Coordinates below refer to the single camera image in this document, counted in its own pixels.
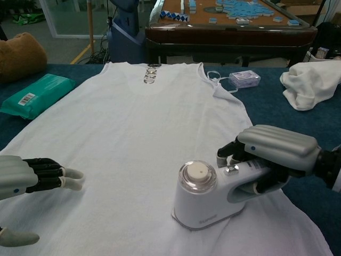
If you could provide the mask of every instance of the yellow floor line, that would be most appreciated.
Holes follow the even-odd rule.
[[[74,58],[74,60],[70,63],[71,65],[75,64],[86,52],[87,50],[89,50],[91,47],[91,45],[89,44],[87,47],[85,47],[84,50],[82,50],[82,52]]]

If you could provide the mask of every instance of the blue table surface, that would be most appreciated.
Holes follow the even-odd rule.
[[[102,65],[48,65],[45,72],[11,84],[0,84],[0,104],[12,94],[35,82],[46,73],[60,75],[76,81],[77,86],[98,74]],[[221,76],[250,68],[205,67]],[[268,124],[315,137],[319,145],[332,150],[341,144],[341,88],[334,96],[309,111],[295,111],[282,95],[279,81],[286,68],[252,68],[261,76],[258,87],[241,89],[233,95],[240,99],[253,124]],[[227,80],[222,81],[228,89]],[[0,149],[3,149],[30,121],[0,113]],[[283,191],[321,229],[334,255],[341,255],[341,194],[327,189],[316,177],[292,178]]]

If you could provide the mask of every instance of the brown plush toy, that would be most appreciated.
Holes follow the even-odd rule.
[[[47,55],[43,47],[29,33],[0,41],[0,83],[9,83],[43,71]]]

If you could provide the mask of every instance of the button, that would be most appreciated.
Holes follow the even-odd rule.
[[[239,166],[237,164],[229,165],[224,170],[224,174],[227,175],[227,176],[230,176],[230,175],[233,175],[233,174],[237,174],[237,173],[239,173]]]

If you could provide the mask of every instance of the white fabric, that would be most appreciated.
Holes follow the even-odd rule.
[[[40,241],[0,255],[332,255],[318,227],[282,191],[236,217],[189,231],[171,217],[178,171],[216,167],[219,147],[251,126],[245,108],[202,65],[107,64],[30,123],[1,154],[50,157],[85,173],[83,190],[0,202],[0,223]]]
[[[341,61],[298,63],[283,73],[280,80],[290,105],[296,110],[310,110],[334,95],[341,83]]]

